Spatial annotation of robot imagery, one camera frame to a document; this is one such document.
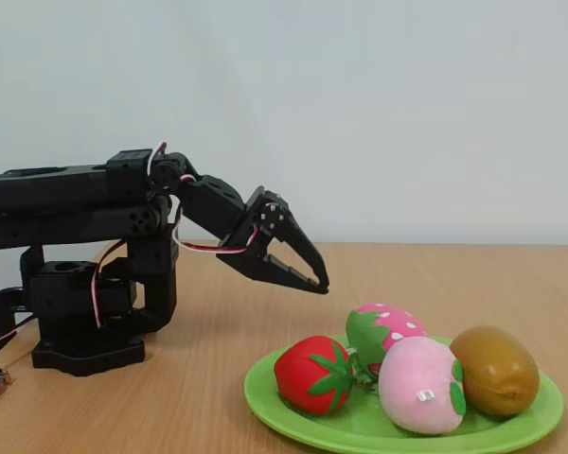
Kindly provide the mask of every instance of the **black robotic arm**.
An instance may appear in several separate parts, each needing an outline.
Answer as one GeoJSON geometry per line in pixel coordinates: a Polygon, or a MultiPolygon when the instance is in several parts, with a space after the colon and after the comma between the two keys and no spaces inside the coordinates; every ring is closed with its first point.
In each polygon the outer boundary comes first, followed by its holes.
{"type": "MultiPolygon", "coordinates": [[[[244,202],[231,185],[198,173],[186,156],[161,151],[122,151],[105,165],[0,175],[0,249],[28,247],[20,265],[23,285],[0,291],[0,336],[14,326],[15,312],[35,315],[41,335],[32,352],[35,367],[89,375],[143,360],[143,342],[133,336],[165,326],[177,301],[179,248],[169,222],[170,196],[180,201],[177,217],[218,238],[216,256],[243,275],[328,292],[322,256],[283,199],[259,187],[244,202]],[[317,281],[270,255],[274,238],[287,242],[317,281]],[[92,262],[44,261],[44,245],[105,240],[119,240],[128,253],[101,272],[92,262]],[[133,307],[134,283],[145,288],[142,308],[133,307]],[[92,285],[100,327],[93,316],[92,285]]],[[[0,348],[9,339],[1,340],[0,348]]]]}

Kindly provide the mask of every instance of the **green strawberry leaves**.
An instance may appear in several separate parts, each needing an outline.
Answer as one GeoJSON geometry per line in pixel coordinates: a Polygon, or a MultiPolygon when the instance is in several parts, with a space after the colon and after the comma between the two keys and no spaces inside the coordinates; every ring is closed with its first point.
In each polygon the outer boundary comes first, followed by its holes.
{"type": "Polygon", "coordinates": [[[351,311],[347,317],[346,333],[349,346],[357,351],[358,364],[367,369],[370,364],[380,364],[385,358],[383,344],[389,336],[389,328],[375,324],[381,313],[351,311]]]}
{"type": "Polygon", "coordinates": [[[451,383],[451,400],[453,402],[454,411],[461,416],[467,412],[467,402],[465,402],[465,395],[458,383],[451,383]]]}
{"type": "Polygon", "coordinates": [[[459,383],[463,382],[463,368],[461,367],[460,361],[457,359],[453,365],[453,377],[459,383]]]}
{"type": "Polygon", "coordinates": [[[311,360],[325,368],[329,374],[313,383],[308,390],[309,394],[319,395],[335,390],[334,398],[330,403],[329,411],[334,410],[343,393],[349,393],[353,384],[351,361],[345,359],[345,355],[339,346],[333,341],[335,360],[331,361],[320,355],[310,355],[311,360]]]}

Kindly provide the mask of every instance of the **white wire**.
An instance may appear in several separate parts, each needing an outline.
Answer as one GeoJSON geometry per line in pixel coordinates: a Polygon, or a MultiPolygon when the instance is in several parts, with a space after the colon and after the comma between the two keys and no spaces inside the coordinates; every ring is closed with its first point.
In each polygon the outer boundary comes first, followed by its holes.
{"type": "Polygon", "coordinates": [[[11,329],[7,334],[3,334],[2,336],[0,336],[0,341],[3,339],[6,339],[8,336],[10,336],[13,333],[16,333],[17,331],[19,331],[19,329],[23,328],[24,325],[27,322],[31,322],[32,320],[34,320],[35,317],[34,316],[29,316],[26,319],[24,319],[22,322],[19,322],[15,325],[15,327],[13,329],[11,329]]]}
{"type": "Polygon", "coordinates": [[[154,148],[153,151],[151,152],[150,159],[148,159],[148,177],[151,174],[151,162],[153,161],[153,158],[155,158],[155,155],[158,154],[160,151],[164,153],[166,146],[167,146],[166,142],[160,142],[158,146],[154,148]]]}

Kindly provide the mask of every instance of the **white wall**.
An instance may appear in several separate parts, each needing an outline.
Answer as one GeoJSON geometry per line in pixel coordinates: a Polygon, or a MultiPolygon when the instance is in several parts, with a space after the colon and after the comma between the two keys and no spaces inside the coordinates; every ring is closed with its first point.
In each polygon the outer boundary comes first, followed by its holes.
{"type": "Polygon", "coordinates": [[[0,2],[0,172],[162,139],[315,240],[568,243],[568,1],[0,2]]]}

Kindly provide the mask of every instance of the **strawberry with white dots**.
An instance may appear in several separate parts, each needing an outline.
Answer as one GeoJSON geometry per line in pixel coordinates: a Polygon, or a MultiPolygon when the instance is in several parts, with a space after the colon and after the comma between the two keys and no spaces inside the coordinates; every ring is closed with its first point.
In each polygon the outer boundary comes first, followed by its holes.
{"type": "Polygon", "coordinates": [[[412,314],[382,304],[353,309],[347,317],[346,333],[358,364],[374,376],[393,345],[405,338],[427,336],[423,324],[412,314]]]}

